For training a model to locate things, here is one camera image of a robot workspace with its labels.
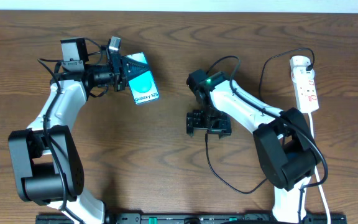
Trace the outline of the blue screen Galaxy smartphone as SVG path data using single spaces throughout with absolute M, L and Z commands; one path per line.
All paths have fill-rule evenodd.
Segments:
M 126 55 L 125 57 L 133 58 L 139 62 L 148 63 L 147 58 L 143 52 Z M 149 71 L 143 73 L 138 77 L 127 77 L 129 88 L 134 99 L 135 104 L 140 105 L 149 103 L 159 99 L 160 95 L 155 84 L 154 76 L 151 68 Z

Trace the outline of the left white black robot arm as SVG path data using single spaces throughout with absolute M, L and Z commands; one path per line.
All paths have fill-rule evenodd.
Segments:
M 89 63 L 86 37 L 61 40 L 63 57 L 49 69 L 50 95 L 40 114 L 25 129 L 12 131 L 8 146 L 21 200 L 60 211 L 38 215 L 36 223 L 116 223 L 116 215 L 85 188 L 85 174 L 71 135 L 80 109 L 95 87 L 122 91 L 150 72 L 139 52 L 121 55 L 121 40 L 99 45 L 106 63 Z

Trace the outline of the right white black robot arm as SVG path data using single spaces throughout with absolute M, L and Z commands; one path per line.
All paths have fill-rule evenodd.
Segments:
M 306 190 L 314 168 L 325 164 L 302 113 L 281 110 L 244 91 L 224 72 L 189 74 L 186 84 L 201 105 L 186 116 L 186 132 L 231 135 L 235 119 L 252 135 L 262 172 L 274 186 L 273 216 L 279 222 L 301 223 L 306 218 Z

